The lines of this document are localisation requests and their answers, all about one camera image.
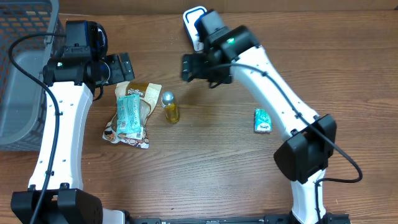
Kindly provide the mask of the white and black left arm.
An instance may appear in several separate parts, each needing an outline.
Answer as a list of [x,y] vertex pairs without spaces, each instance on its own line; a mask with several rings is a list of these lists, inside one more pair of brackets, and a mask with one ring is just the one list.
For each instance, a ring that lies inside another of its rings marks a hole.
[[105,29],[93,21],[68,21],[59,56],[48,60],[39,85],[47,109],[37,164],[28,188],[14,192],[11,210],[22,223],[128,223],[83,190],[81,154],[85,123],[103,88],[134,78],[128,54],[108,55]]

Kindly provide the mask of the brown white snack bag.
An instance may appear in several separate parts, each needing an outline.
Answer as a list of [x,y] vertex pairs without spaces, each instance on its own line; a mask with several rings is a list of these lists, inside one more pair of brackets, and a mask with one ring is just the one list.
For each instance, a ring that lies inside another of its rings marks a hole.
[[103,139],[113,144],[123,142],[130,146],[147,149],[149,147],[149,138],[147,137],[146,122],[157,105],[161,88],[161,85],[154,83],[122,82],[117,84],[115,89],[116,105],[119,97],[127,95],[139,95],[141,130],[137,133],[118,134],[116,132],[118,120],[116,109],[116,114],[106,125],[106,128],[103,132]]

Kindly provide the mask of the yellow oil bottle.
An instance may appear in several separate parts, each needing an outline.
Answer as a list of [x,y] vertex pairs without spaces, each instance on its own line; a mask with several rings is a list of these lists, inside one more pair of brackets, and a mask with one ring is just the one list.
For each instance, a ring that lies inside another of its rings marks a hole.
[[165,117],[168,122],[175,124],[179,121],[180,113],[174,94],[171,91],[165,91],[162,94],[162,107],[164,108]]

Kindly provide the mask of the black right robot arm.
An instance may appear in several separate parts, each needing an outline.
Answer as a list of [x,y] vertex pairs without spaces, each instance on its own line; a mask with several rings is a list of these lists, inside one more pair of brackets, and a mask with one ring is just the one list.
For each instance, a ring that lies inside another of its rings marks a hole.
[[291,181],[292,221],[326,223],[320,179],[333,155],[334,119],[320,117],[295,94],[246,26],[230,29],[216,11],[203,6],[185,11],[183,23],[194,53],[183,56],[182,79],[205,79],[210,88],[241,82],[269,114],[284,142],[274,160]]

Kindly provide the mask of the small teal white box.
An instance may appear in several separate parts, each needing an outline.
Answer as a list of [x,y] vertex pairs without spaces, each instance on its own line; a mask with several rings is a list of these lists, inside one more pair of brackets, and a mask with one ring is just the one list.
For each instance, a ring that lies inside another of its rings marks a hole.
[[272,132],[271,117],[264,109],[256,108],[254,112],[254,132],[270,133]]

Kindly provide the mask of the teal wipes packet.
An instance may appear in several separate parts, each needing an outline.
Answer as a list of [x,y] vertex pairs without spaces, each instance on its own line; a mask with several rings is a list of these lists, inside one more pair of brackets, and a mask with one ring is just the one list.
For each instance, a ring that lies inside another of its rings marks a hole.
[[117,129],[118,134],[137,133],[141,130],[139,113],[139,95],[127,95],[117,100]]

